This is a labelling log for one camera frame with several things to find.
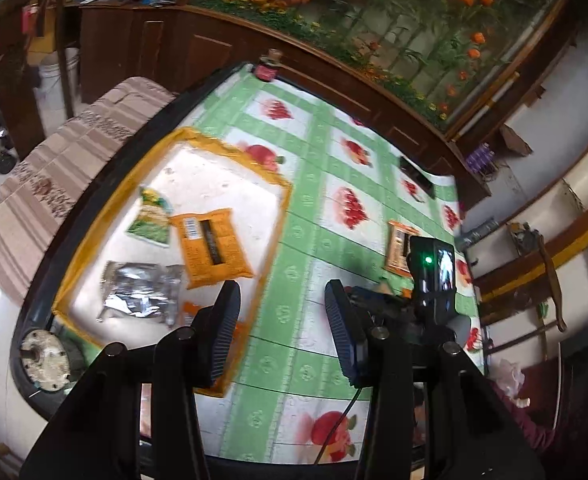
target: device screen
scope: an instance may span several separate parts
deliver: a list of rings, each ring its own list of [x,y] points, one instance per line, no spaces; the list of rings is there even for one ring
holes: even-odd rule
[[[454,280],[454,259],[452,254],[445,250],[439,249],[439,291],[452,290],[452,282]]]

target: red fruit print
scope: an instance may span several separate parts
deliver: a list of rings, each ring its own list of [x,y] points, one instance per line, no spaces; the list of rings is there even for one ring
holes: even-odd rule
[[[348,229],[354,229],[358,224],[368,219],[358,197],[348,187],[340,187],[336,192],[336,213],[339,222]]]
[[[479,329],[474,327],[469,331],[468,340],[465,343],[465,348],[469,352],[478,352],[483,347],[483,341],[481,340],[481,333]]]
[[[443,211],[445,212],[445,219],[448,223],[448,228],[450,231],[453,231],[454,228],[460,224],[460,219],[456,216],[456,213],[452,210],[452,208],[448,205],[443,206]]]
[[[341,144],[347,151],[347,154],[350,156],[351,160],[353,160],[356,164],[362,164],[364,166],[372,167],[372,163],[370,162],[370,152],[362,147],[360,144],[357,144],[353,140],[341,139]]]
[[[261,108],[263,109],[263,113],[273,120],[292,118],[292,114],[290,114],[290,111],[285,106],[285,103],[283,103],[283,101],[279,101],[278,99],[265,100],[263,103],[261,103]]]
[[[285,157],[277,156],[270,148],[262,144],[247,146],[244,142],[239,142],[238,147],[266,170],[279,171],[279,164],[285,162]]]
[[[469,275],[468,264],[466,264],[463,260],[456,260],[456,269],[458,269],[458,273],[461,275],[467,285],[472,283],[472,276]]]
[[[411,197],[414,200],[416,200],[417,202],[420,202],[420,203],[425,202],[425,200],[423,200],[421,198],[421,196],[419,195],[418,186],[415,183],[410,182],[409,180],[404,180],[403,186],[405,186],[405,189],[407,189],[407,192],[411,195]]]
[[[341,412],[327,412],[321,415],[312,427],[310,440],[317,446],[322,446],[327,438],[327,435],[332,431],[332,428],[341,418]],[[354,456],[356,448],[352,444],[350,437],[350,430],[356,426],[356,415],[350,418],[344,418],[339,424],[338,428],[330,437],[327,447],[323,452],[321,462],[338,462],[347,455]]]

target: silver packet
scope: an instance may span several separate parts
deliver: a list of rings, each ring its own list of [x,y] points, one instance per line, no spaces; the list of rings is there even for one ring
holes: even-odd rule
[[[101,278],[103,309],[96,320],[156,318],[173,327],[178,322],[182,275],[182,265],[107,262]]]

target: green packet on shelf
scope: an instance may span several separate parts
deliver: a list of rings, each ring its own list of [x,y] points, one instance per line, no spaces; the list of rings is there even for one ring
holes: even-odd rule
[[[169,202],[151,187],[140,188],[141,206],[135,221],[128,227],[128,234],[161,247],[170,241]]]

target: barcode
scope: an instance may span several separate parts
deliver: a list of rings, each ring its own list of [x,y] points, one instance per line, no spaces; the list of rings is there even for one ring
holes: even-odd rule
[[[196,218],[186,218],[183,220],[183,226],[190,240],[198,240],[200,238],[199,223],[196,221]]]

